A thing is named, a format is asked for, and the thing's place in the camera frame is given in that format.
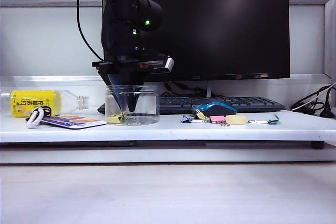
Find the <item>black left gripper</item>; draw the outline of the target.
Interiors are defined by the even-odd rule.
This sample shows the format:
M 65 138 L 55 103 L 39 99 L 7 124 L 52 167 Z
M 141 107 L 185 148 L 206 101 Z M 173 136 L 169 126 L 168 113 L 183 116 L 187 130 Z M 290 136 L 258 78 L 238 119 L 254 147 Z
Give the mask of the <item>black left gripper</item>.
M 133 112 L 136 108 L 141 91 L 149 91 L 151 85 L 145 83 L 150 73 L 161 74 L 170 72 L 170 56 L 145 55 L 139 59 L 121 60 L 113 62 L 94 61 L 92 66 L 99 73 L 107 74 L 106 81 L 106 111 L 124 112 L 129 109 Z M 118 74 L 121 71 L 123 82 Z

